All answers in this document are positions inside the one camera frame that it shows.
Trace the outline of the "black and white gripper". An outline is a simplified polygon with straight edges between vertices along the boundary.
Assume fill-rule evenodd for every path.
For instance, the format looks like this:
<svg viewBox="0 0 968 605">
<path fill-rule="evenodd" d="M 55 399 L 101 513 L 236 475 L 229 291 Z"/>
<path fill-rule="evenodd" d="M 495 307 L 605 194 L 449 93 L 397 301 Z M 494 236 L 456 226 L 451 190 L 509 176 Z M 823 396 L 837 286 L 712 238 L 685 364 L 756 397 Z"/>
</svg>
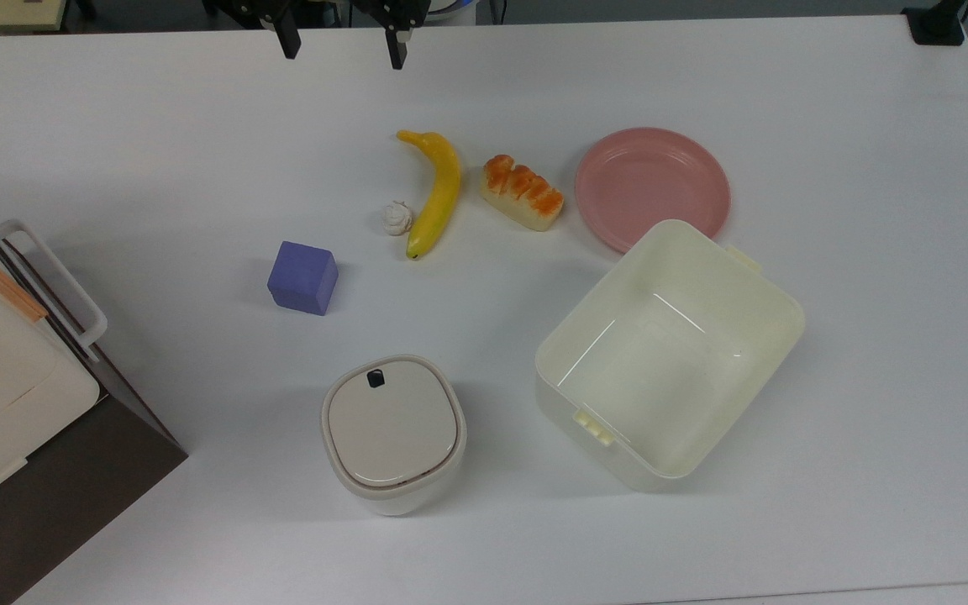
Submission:
<svg viewBox="0 0 968 605">
<path fill-rule="evenodd" d="M 245 29 L 276 32 L 281 51 L 295 59 L 299 29 L 380 27 L 385 30 L 392 69 L 402 70 L 410 29 L 422 26 L 429 1 L 204 1 L 208 16 L 227 16 Z"/>
</svg>

